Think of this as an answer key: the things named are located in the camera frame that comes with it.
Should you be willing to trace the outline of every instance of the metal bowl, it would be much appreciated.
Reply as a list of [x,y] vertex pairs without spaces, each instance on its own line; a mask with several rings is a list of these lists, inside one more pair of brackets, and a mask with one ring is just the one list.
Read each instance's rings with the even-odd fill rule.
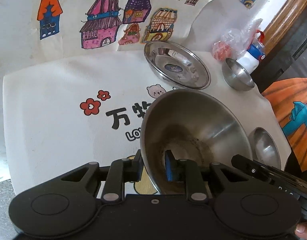
[[147,173],[162,194],[184,192],[182,183],[166,179],[165,150],[204,167],[214,161],[231,166],[238,153],[252,159],[248,137],[233,113],[193,89],[169,91],[151,104],[141,125],[140,147]]
[[151,41],[144,55],[154,73],[172,86],[204,89],[211,82],[210,73],[194,53],[169,41]]
[[225,81],[233,89],[238,91],[248,91],[255,87],[252,77],[237,61],[231,58],[226,58],[221,69]]
[[249,135],[252,155],[260,163],[281,169],[281,161],[277,146],[270,134],[261,127],[257,127]]

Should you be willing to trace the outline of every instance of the blue label on plate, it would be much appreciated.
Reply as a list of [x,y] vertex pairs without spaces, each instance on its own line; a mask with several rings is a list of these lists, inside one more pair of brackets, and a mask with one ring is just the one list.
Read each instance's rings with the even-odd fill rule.
[[181,72],[183,71],[182,67],[173,65],[173,64],[167,64],[165,65],[165,69],[171,71],[171,72]]

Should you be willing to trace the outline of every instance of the chinese character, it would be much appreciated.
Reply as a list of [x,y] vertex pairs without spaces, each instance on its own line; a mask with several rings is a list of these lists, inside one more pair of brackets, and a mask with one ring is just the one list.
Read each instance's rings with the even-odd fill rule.
[[151,103],[147,103],[146,101],[142,101],[141,104],[142,104],[142,107],[138,103],[135,103],[135,105],[132,106],[132,110],[134,111],[135,114],[137,114],[139,112],[139,114],[137,114],[137,116],[143,118],[144,114],[145,114],[143,109],[147,110],[147,108],[151,105]]
[[126,132],[126,137],[128,141],[132,142],[136,139],[140,138],[140,128],[132,130],[131,134],[129,132]]
[[130,125],[130,120],[129,117],[126,114],[120,114],[121,112],[126,111],[127,109],[125,107],[123,108],[119,108],[119,109],[115,109],[115,110],[111,110],[109,112],[106,112],[106,116],[111,116],[113,115],[113,125],[112,125],[112,129],[117,130],[119,128],[119,119],[125,119],[125,125]]

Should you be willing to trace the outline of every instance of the wooden trim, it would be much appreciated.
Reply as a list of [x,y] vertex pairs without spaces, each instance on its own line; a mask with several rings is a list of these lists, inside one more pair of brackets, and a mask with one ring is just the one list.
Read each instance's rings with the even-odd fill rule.
[[287,0],[265,29],[266,54],[278,44],[307,5],[307,0]]

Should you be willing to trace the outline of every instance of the plastic bag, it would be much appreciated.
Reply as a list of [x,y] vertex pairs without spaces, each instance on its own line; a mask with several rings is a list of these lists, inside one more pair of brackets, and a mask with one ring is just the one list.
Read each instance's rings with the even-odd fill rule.
[[212,48],[212,55],[218,61],[224,61],[230,57],[238,59],[244,55],[255,37],[256,31],[262,19],[251,21],[243,30],[228,29]]

